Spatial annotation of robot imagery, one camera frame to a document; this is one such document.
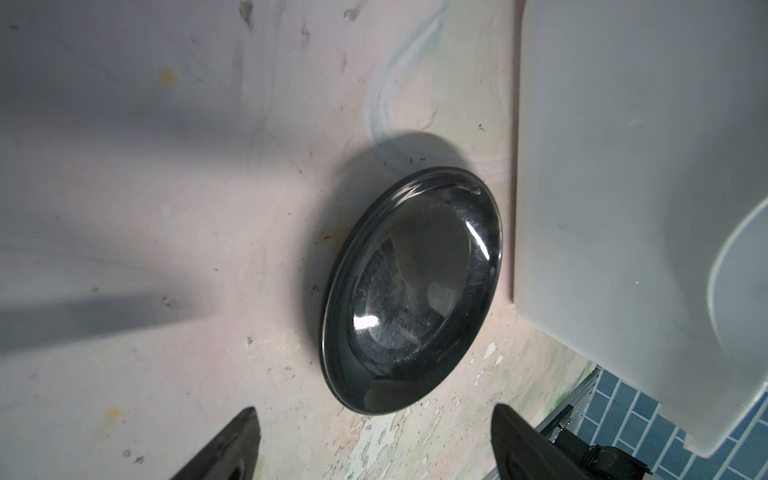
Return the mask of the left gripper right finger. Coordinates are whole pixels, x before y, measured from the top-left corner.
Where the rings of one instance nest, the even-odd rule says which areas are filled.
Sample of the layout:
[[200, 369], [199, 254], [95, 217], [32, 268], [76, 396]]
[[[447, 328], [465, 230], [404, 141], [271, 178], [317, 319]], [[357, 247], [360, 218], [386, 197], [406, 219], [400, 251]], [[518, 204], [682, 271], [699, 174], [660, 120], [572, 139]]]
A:
[[491, 445], [501, 479], [588, 479], [508, 405], [499, 403], [494, 407]]

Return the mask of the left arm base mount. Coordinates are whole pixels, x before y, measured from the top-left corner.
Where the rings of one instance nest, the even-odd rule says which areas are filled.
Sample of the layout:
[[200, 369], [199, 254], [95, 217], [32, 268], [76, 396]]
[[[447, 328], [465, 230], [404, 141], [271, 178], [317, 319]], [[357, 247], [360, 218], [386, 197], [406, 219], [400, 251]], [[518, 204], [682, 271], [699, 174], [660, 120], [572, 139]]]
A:
[[553, 445], [590, 479], [643, 480], [651, 474], [648, 466], [614, 446], [589, 445], [562, 430]]

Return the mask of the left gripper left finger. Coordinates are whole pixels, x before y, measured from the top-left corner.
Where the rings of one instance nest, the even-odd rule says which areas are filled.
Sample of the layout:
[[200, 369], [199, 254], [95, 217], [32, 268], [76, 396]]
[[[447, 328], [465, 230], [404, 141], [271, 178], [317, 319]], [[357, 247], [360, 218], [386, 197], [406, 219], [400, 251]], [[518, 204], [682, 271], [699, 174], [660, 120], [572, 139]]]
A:
[[249, 406], [219, 431], [172, 480], [252, 479], [260, 442], [257, 411]]

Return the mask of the black round plate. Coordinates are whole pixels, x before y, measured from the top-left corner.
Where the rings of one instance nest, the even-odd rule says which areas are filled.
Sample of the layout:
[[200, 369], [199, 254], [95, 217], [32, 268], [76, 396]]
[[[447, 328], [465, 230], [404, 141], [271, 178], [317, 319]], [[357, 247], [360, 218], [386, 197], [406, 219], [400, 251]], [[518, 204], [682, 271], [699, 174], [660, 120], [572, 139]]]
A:
[[502, 254], [499, 209], [475, 174], [432, 167], [383, 192], [347, 236], [323, 299], [321, 367], [336, 399], [386, 415], [433, 391], [478, 335]]

